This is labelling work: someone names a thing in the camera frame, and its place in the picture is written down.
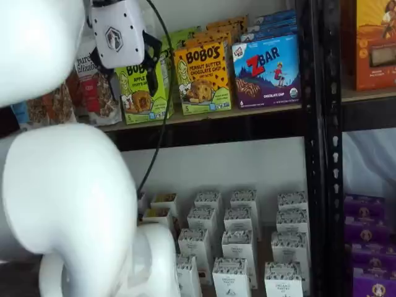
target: black cable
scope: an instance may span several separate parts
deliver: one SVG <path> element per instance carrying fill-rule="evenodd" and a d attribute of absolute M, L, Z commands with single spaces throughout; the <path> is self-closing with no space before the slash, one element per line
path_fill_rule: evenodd
<path fill-rule="evenodd" d="M 173 80 L 174 80 L 174 59 L 173 59 L 173 48 L 172 48 L 172 44 L 171 44 L 171 37 L 169 36 L 168 30 L 166 29 L 165 23 L 160 15 L 160 13 L 158 12 L 157 8 L 155 7 L 155 5 L 153 4 L 153 2 L 151 0 L 146 0 L 147 3 L 151 6 L 151 8 L 153 9 L 154 13 L 157 15 L 158 20 L 161 23 L 162 29 L 165 32 L 165 36 L 166 36 L 166 40 L 168 42 L 169 45 L 169 51 L 170 51 L 170 59 L 171 59 L 171 78 L 170 78 L 170 85 L 169 85 L 169 94 L 168 94 L 168 101 L 166 103 L 166 110 L 165 110 L 165 115 L 163 118 L 163 122 L 161 125 L 161 132 L 160 132 L 160 138 L 158 140 L 158 144 L 157 147 L 155 149 L 153 158 L 151 159 L 150 165 L 147 168 L 146 174 L 144 175 L 142 182 L 140 183 L 139 188 L 137 189 L 137 196 L 140 197 L 141 192 L 142 192 L 142 188 L 147 180 L 147 178 L 150 175 L 151 169 L 153 168 L 154 162 L 157 159 L 157 155 L 158 152 L 160 150 L 161 147 L 161 143 L 162 143 L 162 138 L 163 135 L 165 133 L 165 125 L 166 125 L 166 118 L 168 117 L 168 111 L 169 111 L 169 106 L 170 106 L 170 102 L 171 102 L 171 95 L 172 95 L 172 91 L 173 91 Z"/>

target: bobo's peanut butter chocolate chip box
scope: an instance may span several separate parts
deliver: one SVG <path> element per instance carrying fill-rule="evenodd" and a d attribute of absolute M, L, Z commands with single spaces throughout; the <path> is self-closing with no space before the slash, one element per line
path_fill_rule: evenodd
<path fill-rule="evenodd" d="M 231 109 L 228 60 L 225 40 L 180 48 L 174 52 L 184 115 Z"/>
<path fill-rule="evenodd" d="M 296 35 L 232 47 L 240 108 L 296 103 L 300 98 Z"/>

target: small white box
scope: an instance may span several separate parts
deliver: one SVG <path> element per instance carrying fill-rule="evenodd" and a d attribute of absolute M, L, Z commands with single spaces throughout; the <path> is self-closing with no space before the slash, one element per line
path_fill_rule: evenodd
<path fill-rule="evenodd" d="M 304 295 L 310 295 L 306 234 L 302 232 L 273 232 L 271 247 L 275 262 L 299 262 Z"/>
<path fill-rule="evenodd" d="M 251 297 L 246 259 L 216 258 L 213 281 L 217 297 Z"/>
<path fill-rule="evenodd" d="M 174 231 L 173 219 L 169 209 L 147 209 L 144 212 L 143 223 L 159 223 L 169 228 L 174 238 L 176 232 Z"/>
<path fill-rule="evenodd" d="M 178 254 L 176 265 L 181 297 L 202 297 L 196 257 Z"/>
<path fill-rule="evenodd" d="M 268 297 L 303 297 L 303 284 L 295 263 L 265 263 L 264 283 Z"/>
<path fill-rule="evenodd" d="M 190 229 L 207 229 L 215 257 L 222 254 L 222 239 L 218 236 L 216 210 L 211 207 L 193 207 L 187 216 Z"/>
<path fill-rule="evenodd" d="M 222 248 L 224 258 L 247 260 L 250 287 L 257 289 L 257 248 L 256 239 L 253 239 L 252 231 L 225 231 Z"/>
<path fill-rule="evenodd" d="M 225 231 L 252 230 L 253 236 L 256 238 L 250 211 L 250 207 L 232 207 L 227 209 L 224 215 Z"/>
<path fill-rule="evenodd" d="M 261 241 L 260 208 L 257 206 L 256 197 L 256 190 L 234 191 L 231 195 L 231 207 L 250 207 L 254 232 L 257 235 L 257 239 Z"/>
<path fill-rule="evenodd" d="M 181 222 L 179 217 L 178 195 L 176 193 L 157 194 L 150 205 L 152 209 L 169 209 L 173 217 L 173 225 L 176 234 L 179 234 Z"/>
<path fill-rule="evenodd" d="M 306 209 L 308 210 L 308 200 L 305 192 L 293 192 L 278 195 L 278 208 L 279 210 L 285 209 Z"/>
<path fill-rule="evenodd" d="M 308 261 L 309 266 L 311 266 L 308 211 L 306 209 L 278 210 L 277 231 L 295 231 L 307 234 Z"/>
<path fill-rule="evenodd" d="M 209 233 L 207 229 L 182 229 L 179 236 L 181 254 L 197 257 L 197 269 L 200 283 L 211 285 L 213 257 L 210 250 Z"/>

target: green box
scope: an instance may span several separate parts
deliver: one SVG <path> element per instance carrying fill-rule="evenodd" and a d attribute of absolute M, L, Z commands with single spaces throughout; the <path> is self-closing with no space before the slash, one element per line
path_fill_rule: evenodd
<path fill-rule="evenodd" d="M 191 27 L 191 28 L 187 28 L 187 29 L 183 29 L 183 30 L 179 30 L 179 31 L 170 33 L 169 36 L 171 38 L 171 44 L 172 44 L 173 50 L 184 47 L 184 42 L 187 39 L 191 39 L 195 32 L 200 32 L 200 31 L 201 31 L 201 27 L 196 26 L 196 27 Z M 161 58 L 163 58 L 165 60 L 166 68 L 170 75 L 171 74 L 171 57 L 170 57 L 169 44 L 168 44 L 168 40 L 166 39 L 166 36 L 164 36 L 161 39 L 161 41 L 162 41 Z M 179 93 L 179 87 L 178 87 L 178 82 L 177 82 L 176 76 L 174 78 L 172 100 L 174 102 L 180 102 L 180 93 Z"/>
<path fill-rule="evenodd" d="M 164 118 L 169 92 L 168 71 L 164 59 L 155 68 L 158 90 L 150 96 L 147 85 L 147 71 L 142 65 L 116 68 L 121 91 L 121 99 L 127 124 L 158 121 Z M 173 114 L 170 102 L 168 118 Z"/>

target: blue box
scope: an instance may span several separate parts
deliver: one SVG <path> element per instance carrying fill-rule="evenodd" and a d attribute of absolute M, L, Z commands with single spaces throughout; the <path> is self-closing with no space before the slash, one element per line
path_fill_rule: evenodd
<path fill-rule="evenodd" d="M 248 27 L 247 32 L 254 33 L 254 32 L 259 32 L 259 31 L 266 31 L 270 28 L 279 28 L 279 27 L 285 27 L 285 26 L 296 25 L 296 24 L 297 24 L 297 21 L 296 21 L 296 18 L 294 17 L 292 19 L 281 20 L 281 21 L 275 22 L 275 23 L 265 23 L 262 25 Z"/>
<path fill-rule="evenodd" d="M 297 25 L 278 27 L 278 28 L 268 28 L 264 31 L 246 33 L 241 35 L 241 42 L 249 42 L 255 40 L 261 40 L 272 37 L 279 37 L 286 34 L 297 33 Z"/>
<path fill-rule="evenodd" d="M 274 14 L 262 15 L 260 17 L 256 17 L 253 21 L 253 25 L 261 25 L 266 23 L 274 23 L 279 22 L 281 20 L 287 20 L 296 17 L 296 11 L 294 9 L 290 9 L 288 11 L 280 11 Z"/>
<path fill-rule="evenodd" d="M 299 102 L 297 35 L 237 43 L 232 51 L 240 108 Z"/>

